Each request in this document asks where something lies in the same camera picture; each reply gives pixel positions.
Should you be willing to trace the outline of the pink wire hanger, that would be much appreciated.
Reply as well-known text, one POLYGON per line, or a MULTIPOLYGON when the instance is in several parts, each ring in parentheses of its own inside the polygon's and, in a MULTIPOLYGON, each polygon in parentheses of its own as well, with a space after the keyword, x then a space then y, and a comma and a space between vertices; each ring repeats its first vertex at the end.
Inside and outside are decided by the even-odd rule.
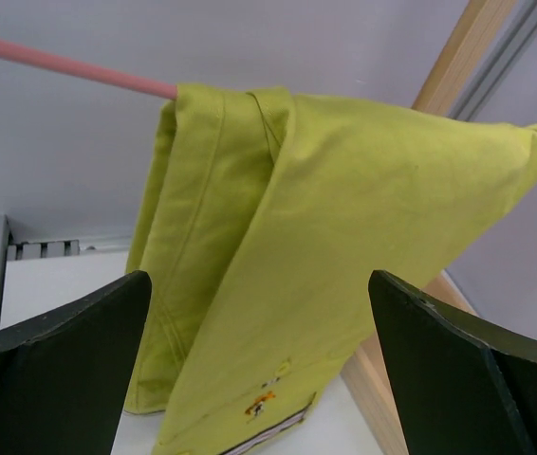
MULTIPOLYGON (((489 42, 486 33, 455 29, 419 91, 413 108, 436 115, 447 113, 489 42)), ((177 87, 166 82, 83 63, 4 40, 0 40, 0 59, 163 99, 173 100, 177 97, 177 87)))

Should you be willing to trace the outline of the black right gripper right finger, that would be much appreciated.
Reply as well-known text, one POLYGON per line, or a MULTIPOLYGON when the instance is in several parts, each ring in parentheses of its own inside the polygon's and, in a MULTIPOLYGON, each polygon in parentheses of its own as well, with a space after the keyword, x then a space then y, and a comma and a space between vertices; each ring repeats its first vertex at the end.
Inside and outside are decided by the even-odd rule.
POLYGON ((537 340, 376 270, 380 348, 412 454, 537 454, 537 340))

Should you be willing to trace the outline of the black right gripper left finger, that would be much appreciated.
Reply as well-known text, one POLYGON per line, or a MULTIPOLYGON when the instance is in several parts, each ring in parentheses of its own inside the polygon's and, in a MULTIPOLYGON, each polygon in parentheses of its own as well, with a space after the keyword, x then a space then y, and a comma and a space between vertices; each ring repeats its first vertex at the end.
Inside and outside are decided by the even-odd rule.
POLYGON ((135 271, 0 330, 0 454, 108 454, 148 314, 135 271))

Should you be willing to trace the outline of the yellow-green trousers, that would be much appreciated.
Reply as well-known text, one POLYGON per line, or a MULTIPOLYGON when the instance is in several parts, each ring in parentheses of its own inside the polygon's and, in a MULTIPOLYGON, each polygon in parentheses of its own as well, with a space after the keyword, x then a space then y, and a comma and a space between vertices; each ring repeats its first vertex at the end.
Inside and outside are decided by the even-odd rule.
MULTIPOLYGON (((424 286, 404 275, 437 257, 400 206, 412 112, 199 84, 163 107, 126 266, 152 296, 125 408, 163 413, 156 454, 244 453, 300 422, 374 332, 371 273, 424 286)), ((479 238, 536 185, 537 124, 465 123, 513 182, 486 191, 479 238)))

